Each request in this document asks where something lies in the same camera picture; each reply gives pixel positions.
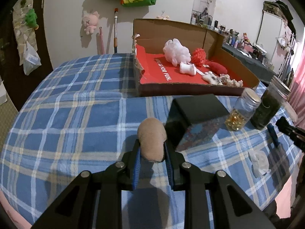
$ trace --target black box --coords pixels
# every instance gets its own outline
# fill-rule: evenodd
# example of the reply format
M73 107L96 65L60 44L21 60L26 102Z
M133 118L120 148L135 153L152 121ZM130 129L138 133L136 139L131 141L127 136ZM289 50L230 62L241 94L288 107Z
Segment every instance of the black box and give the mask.
M207 143L229 114L213 94L176 98L165 125L167 140L176 151Z

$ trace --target plaid tablecloth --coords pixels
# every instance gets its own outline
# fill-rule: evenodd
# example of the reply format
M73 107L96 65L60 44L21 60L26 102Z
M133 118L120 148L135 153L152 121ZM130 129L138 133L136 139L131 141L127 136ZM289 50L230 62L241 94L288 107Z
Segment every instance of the plaid tablecloth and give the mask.
M260 84L257 93L264 89ZM73 60L48 75L18 114L1 154L1 189L12 207L33 224L81 171L105 170L131 150L145 118L166 121L172 97L135 96L130 54ZM218 98L228 110L237 99ZM272 123L282 115L288 117L281 108ZM202 170L225 170L264 209L300 156L275 128L282 144L278 149L266 129L248 123L240 132L222 126L208 144L182 153ZM254 177L251 148L267 154L270 173ZM122 193L123 227L183 228L184 197L183 191L170 190L164 162L142 160L137 189Z

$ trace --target pink curtain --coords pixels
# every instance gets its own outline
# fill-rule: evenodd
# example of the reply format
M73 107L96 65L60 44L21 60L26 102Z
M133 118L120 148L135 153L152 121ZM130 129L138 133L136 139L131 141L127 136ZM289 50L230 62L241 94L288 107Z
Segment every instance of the pink curtain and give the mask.
M298 115L294 125L305 130L305 47L294 74L294 83L288 102Z

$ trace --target green plush toy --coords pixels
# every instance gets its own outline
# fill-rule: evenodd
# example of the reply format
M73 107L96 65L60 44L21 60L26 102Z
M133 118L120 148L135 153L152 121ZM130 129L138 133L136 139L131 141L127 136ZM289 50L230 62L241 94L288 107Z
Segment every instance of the green plush toy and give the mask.
M36 23L36 19L37 19L37 15L35 14L35 10L32 8L25 15L26 25L37 30L39 26Z

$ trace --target dark green jar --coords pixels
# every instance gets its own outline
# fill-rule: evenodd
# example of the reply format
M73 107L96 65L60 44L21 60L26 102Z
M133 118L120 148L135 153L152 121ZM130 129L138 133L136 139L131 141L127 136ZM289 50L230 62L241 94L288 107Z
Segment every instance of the dark green jar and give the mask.
M276 76L273 76L269 87L261 97L262 103L251 118L252 125L259 130L267 126L282 104L287 100L290 89Z

